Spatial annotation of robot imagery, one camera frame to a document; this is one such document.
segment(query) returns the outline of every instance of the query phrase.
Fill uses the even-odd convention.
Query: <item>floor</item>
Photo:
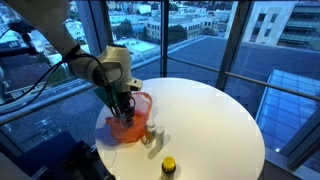
[[[294,175],[280,169],[279,167],[265,161],[263,171],[258,180],[296,180]]]

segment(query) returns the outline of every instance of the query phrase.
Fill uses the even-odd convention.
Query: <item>bottle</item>
[[[164,158],[161,167],[161,180],[174,180],[176,172],[176,162],[173,157]]]
[[[155,139],[156,136],[156,124],[152,120],[148,120],[145,126],[145,136],[147,140],[147,144]]]
[[[156,130],[156,149],[160,151],[164,145],[164,127],[160,126]]]

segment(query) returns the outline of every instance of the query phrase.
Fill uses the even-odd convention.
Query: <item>yellow bottle cap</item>
[[[174,161],[173,157],[171,156],[167,156],[166,158],[164,158],[163,160],[163,167],[167,170],[167,171],[171,171],[176,167],[176,162]]]

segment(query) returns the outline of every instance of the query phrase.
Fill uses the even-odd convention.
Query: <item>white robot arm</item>
[[[74,75],[116,92],[117,102],[109,106],[115,116],[130,121],[134,107],[131,91],[139,91],[142,81],[131,76],[130,53],[125,46],[109,45],[97,58],[85,56],[68,32],[69,0],[4,0],[21,17],[32,24],[67,61]]]

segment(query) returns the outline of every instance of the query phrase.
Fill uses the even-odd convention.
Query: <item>white round table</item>
[[[143,82],[151,95],[149,119],[165,127],[161,151],[141,141],[118,143],[105,118],[96,124],[96,146],[102,162],[118,180],[158,180],[161,163],[173,156],[181,180],[257,179],[264,164],[261,132],[247,110],[224,92],[186,79],[159,78]]]

